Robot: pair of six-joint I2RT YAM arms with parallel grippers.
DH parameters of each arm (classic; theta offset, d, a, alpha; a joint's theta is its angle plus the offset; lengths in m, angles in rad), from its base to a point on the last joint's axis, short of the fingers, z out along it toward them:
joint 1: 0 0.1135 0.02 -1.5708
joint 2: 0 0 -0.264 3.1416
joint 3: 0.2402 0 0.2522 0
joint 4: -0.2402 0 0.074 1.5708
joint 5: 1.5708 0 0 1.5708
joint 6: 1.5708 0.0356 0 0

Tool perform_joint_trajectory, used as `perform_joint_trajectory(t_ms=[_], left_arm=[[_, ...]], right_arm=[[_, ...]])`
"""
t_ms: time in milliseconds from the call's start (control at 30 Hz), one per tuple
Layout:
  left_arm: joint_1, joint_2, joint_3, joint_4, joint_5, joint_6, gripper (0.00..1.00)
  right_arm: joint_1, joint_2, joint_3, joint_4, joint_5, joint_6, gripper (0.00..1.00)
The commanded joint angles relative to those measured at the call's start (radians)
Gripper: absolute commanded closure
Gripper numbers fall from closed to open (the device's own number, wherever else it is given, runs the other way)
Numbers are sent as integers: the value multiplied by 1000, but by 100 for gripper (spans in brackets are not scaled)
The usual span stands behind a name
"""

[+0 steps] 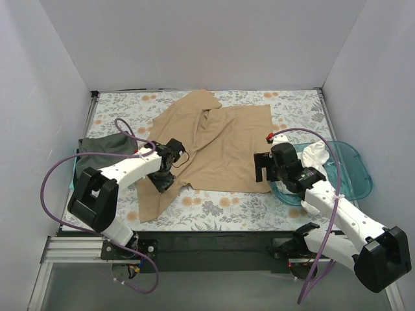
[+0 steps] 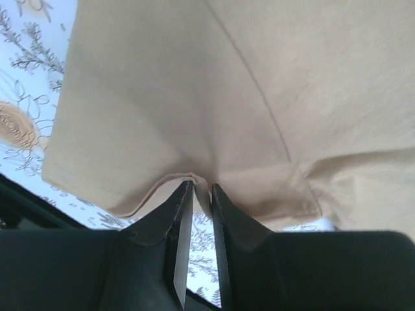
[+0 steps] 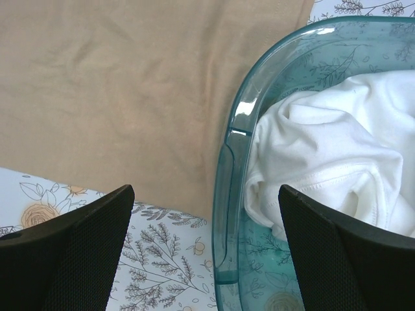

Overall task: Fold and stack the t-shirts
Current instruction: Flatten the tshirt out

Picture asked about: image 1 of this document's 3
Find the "tan t shirt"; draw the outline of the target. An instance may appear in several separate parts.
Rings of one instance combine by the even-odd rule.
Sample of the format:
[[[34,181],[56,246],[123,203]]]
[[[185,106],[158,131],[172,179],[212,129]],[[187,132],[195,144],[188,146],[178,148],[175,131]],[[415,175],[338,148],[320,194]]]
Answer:
[[[206,90],[194,91],[171,104],[153,120],[149,139],[167,144],[180,141],[187,155],[171,170],[172,186],[159,193],[149,179],[136,183],[139,219],[155,220],[190,185],[195,190],[266,193],[265,181],[256,182],[254,154],[270,150],[270,106],[224,107]]]

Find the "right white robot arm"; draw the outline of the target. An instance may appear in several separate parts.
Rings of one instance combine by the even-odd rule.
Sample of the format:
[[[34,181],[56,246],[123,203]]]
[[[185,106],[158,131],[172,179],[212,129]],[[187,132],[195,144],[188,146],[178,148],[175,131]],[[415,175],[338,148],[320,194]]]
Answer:
[[[323,173],[302,164],[293,145],[279,143],[269,152],[254,154],[254,165],[257,181],[282,182],[320,213],[333,217],[345,235],[333,235],[308,223],[295,230],[278,252],[304,258],[319,253],[353,270],[358,280],[375,293],[411,271],[406,233],[397,226],[389,229],[372,220],[337,194]]]

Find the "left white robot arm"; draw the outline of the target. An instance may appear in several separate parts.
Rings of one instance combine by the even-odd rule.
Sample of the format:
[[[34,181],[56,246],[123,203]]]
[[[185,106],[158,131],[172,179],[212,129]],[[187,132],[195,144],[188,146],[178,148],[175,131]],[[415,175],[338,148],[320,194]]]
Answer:
[[[166,145],[152,141],[114,165],[98,170],[85,168],[78,177],[68,211],[96,233],[116,242],[115,250],[124,259],[138,251],[134,232],[117,216],[119,193],[142,178],[163,193],[174,183],[171,168],[185,153],[180,141],[171,139]]]

